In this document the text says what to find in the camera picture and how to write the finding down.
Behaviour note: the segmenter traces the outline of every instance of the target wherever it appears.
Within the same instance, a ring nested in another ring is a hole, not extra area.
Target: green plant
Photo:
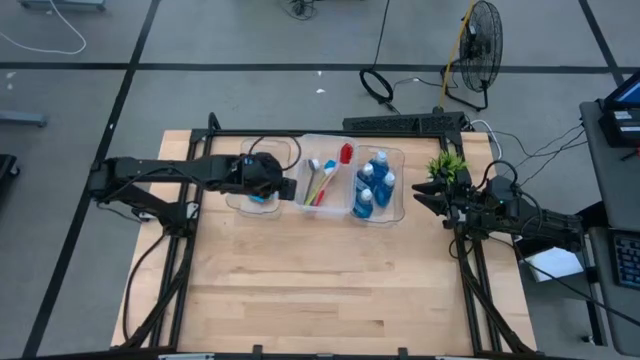
[[[451,184],[456,178],[456,172],[466,169],[467,165],[467,162],[462,160],[460,156],[443,151],[437,158],[431,159],[429,165],[427,165],[427,170],[429,171],[429,176],[435,179],[441,174],[441,169],[445,169],[447,184]]]

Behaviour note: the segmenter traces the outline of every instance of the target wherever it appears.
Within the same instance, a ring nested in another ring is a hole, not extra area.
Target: electric fan
[[[477,93],[484,93],[484,106],[480,107],[457,98],[449,93],[447,96],[455,101],[474,108],[484,110],[489,106],[487,89],[498,76],[502,61],[502,21],[498,10],[492,4],[480,0],[471,10],[469,21],[465,24],[460,38],[459,59],[450,66],[453,71],[460,70],[464,84]],[[446,66],[440,71],[443,79]]]

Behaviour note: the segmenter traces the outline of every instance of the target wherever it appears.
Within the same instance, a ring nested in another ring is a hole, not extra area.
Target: blue object
[[[380,184],[384,179],[387,172],[389,172],[389,163],[387,162],[387,153],[384,151],[378,151],[376,156],[369,160],[369,163],[373,166],[373,180],[374,183]]]
[[[385,175],[381,183],[379,183],[373,190],[373,196],[376,200],[376,204],[380,207],[387,207],[391,195],[393,194],[393,186],[396,183],[396,177],[391,171]]]
[[[356,204],[353,207],[353,215],[360,219],[368,219],[373,212],[373,194],[371,190],[364,189],[356,195]]]
[[[273,199],[273,195],[275,195],[275,194],[272,194],[271,196],[269,196],[266,199],[263,198],[263,197],[257,196],[257,195],[247,195],[247,196],[249,197],[249,200],[251,200],[251,201],[254,201],[254,202],[257,202],[257,203],[260,203],[260,204],[264,204],[264,203],[267,203],[267,202],[271,201]]]
[[[364,189],[373,190],[373,165],[366,163],[356,175],[356,194]]]

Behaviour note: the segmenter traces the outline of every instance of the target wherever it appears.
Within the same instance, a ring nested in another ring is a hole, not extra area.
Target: black clamp
[[[409,350],[407,348],[398,348],[398,360],[409,360]]]
[[[192,144],[196,144],[199,141],[204,140],[206,137],[215,136],[216,130],[220,130],[222,127],[220,126],[220,122],[218,121],[218,117],[213,112],[209,113],[209,120],[207,123],[206,129],[194,129],[191,131],[191,138],[189,142]]]
[[[253,345],[251,360],[262,360],[262,345]]]

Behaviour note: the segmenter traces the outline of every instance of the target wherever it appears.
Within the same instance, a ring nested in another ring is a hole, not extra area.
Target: keyboard
[[[345,118],[342,128],[351,131],[398,131],[410,133],[442,133],[460,131],[465,122],[463,112],[411,114]]]
[[[616,234],[611,254],[618,285],[640,290],[640,238]]]

